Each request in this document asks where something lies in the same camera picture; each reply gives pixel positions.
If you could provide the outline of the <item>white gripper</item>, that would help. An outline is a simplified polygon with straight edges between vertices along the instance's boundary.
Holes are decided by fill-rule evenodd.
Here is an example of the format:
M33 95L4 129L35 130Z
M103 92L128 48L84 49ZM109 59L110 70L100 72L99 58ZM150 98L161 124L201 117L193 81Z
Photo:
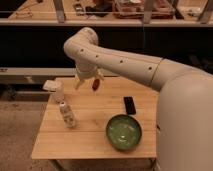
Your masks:
M92 84L92 89L94 91L99 88L100 83L104 80L104 76L100 71L98 71L98 68L95 65L87 63L76 64L76 75L77 77L74 79L74 88L76 90L78 90L80 86L84 84L84 79L94 77L94 81Z

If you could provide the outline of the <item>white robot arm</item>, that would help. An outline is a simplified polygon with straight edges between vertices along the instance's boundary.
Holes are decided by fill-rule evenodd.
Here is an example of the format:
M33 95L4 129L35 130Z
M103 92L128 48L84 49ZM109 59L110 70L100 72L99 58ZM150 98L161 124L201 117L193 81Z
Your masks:
M172 60L98 45L84 27L64 43L80 81L106 69L159 92L156 171L213 171L213 75Z

